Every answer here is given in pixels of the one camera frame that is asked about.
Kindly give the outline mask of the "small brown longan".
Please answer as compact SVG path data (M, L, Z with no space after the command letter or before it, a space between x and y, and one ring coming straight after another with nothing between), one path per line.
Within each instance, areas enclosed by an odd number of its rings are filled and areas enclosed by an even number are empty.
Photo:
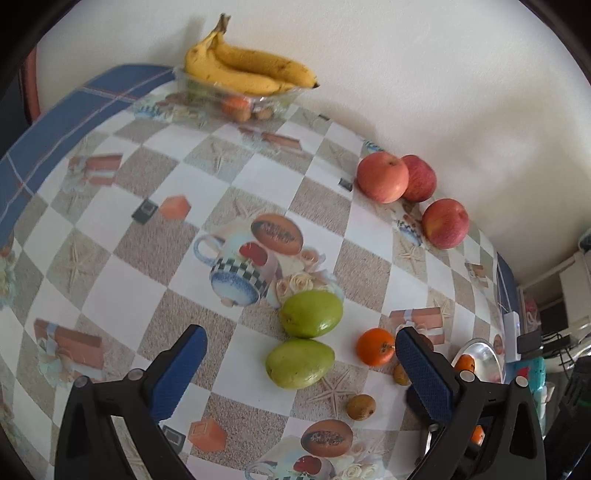
M376 400L368 394L353 396L346 403L346 413L355 421L365 421L377 410Z
M398 363L396 366L394 366L393 379L394 382L400 386L407 387L411 384L411 380L401 363Z

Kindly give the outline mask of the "green fruit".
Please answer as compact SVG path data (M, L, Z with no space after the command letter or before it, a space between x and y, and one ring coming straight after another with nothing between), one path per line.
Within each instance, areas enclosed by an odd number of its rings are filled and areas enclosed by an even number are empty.
M291 338L266 357L266 373L277 387L301 390L317 383L332 369L335 351L324 343Z
M335 294L308 290L291 296L280 308L280 324L290 337L311 339L335 329L342 320L342 301Z

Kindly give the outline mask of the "pale red apple left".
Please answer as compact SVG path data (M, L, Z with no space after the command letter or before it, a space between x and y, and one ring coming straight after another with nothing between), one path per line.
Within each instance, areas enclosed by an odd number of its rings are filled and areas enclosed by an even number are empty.
M359 163L356 183L370 200L390 204L406 192L409 170L402 159L388 152L375 152Z

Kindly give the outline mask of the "dark red apple middle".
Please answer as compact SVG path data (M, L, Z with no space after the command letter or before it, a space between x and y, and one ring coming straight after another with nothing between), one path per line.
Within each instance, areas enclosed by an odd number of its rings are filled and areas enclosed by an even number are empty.
M437 175L433 168L417 155L405 155L402 160L409 171L409 183L403 198L414 203L431 198L437 188Z

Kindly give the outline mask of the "clear plastic fruit tray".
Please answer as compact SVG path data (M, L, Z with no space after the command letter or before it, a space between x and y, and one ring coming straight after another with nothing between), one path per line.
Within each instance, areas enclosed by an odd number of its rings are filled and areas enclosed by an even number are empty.
M283 118L287 109L301 94L301 88L294 87L279 94L252 96L204 83L188 75L180 67L176 67L173 73L181 105L238 123Z

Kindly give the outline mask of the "red apple right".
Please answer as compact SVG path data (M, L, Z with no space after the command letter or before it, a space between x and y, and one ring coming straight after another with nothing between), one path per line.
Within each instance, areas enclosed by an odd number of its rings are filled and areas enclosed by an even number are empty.
M451 198L436 200L422 216L424 235L441 250L452 249L461 244L469 228L470 219L466 209Z

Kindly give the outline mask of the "black adapter plug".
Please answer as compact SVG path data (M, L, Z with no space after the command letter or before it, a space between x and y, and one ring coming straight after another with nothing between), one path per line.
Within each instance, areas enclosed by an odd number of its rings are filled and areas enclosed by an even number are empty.
M543 354L542 332L540 329L517 337L517 351L522 360L536 358Z

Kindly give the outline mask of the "teal box with red label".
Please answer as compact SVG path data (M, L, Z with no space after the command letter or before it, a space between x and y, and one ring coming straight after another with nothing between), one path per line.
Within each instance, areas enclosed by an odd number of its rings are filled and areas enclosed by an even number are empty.
M522 376L528 381L529 390L534 398L534 403L539 407L546 384L546 366L542 357L511 362L506 365L506 383L511 383L517 376Z

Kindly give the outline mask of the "orange tangerine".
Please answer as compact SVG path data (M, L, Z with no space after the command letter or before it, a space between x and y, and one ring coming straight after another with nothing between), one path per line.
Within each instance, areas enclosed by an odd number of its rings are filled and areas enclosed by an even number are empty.
M394 357L394 336L386 329L367 330L356 342L356 356L370 367L381 367Z

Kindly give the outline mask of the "checkered printed tablecloth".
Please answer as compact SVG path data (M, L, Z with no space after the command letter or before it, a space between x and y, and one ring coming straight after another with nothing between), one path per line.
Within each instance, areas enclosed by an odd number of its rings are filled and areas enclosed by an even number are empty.
M304 108L243 126L180 104L169 68L122 66L46 113L1 160L1 424L36 479L54 473L74 379L145 368L190 324L207 352L162 428L199 479L396 479L420 425L363 332L413 324L454 357L504 340L498 257L472 227L422 237L422 207L349 180L373 143ZM342 320L311 338L332 369L277 387L280 308L328 291ZM365 421L346 403L371 395Z

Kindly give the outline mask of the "white power strip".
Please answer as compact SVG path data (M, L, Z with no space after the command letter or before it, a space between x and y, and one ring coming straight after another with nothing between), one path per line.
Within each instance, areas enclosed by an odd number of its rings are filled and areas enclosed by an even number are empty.
M520 317L515 311L505 313L503 316L505 333L505 359L508 363L521 360L518 351L518 338L521 335Z

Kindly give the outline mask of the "large steel bowl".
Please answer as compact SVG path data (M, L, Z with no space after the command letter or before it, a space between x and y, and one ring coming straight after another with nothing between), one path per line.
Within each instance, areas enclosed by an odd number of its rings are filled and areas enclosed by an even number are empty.
M458 370L463 357L470 356L474 363L474 374L479 380L489 383L504 382L504 372L493 346L485 339L474 338L460 348L451 365Z

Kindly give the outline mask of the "small orange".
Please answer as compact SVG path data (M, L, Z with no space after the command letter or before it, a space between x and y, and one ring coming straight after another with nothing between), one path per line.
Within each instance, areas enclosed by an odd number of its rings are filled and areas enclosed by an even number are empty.
M485 439L485 431L481 425L477 425L471 436L471 442L477 446L481 446Z

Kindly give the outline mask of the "yellow banana bunch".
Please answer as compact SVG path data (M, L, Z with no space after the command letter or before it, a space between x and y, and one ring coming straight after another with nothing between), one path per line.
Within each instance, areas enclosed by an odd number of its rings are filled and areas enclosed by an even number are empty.
M320 86L310 68L287 57L236 47L225 41L230 16L219 16L214 29L184 57L184 71L191 77L231 92L249 96L273 96L294 88Z

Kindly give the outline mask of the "speckled orange with stem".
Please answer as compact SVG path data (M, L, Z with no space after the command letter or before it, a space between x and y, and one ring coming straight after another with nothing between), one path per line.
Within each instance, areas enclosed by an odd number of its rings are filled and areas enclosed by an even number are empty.
M454 366L454 369L457 372L468 371L468 372L474 373L476 370L475 359L470 354L462 354L458 358L458 360Z

